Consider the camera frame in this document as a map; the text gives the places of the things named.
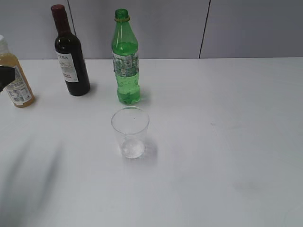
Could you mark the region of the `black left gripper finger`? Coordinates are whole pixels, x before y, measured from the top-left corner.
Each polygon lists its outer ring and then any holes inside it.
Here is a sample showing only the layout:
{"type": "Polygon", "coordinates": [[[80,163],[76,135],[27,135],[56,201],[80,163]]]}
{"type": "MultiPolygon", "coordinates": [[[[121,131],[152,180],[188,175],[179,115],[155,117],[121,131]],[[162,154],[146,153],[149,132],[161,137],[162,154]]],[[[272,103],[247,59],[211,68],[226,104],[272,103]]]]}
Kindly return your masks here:
{"type": "Polygon", "coordinates": [[[0,66],[0,92],[15,80],[15,69],[9,66],[0,66]]]}

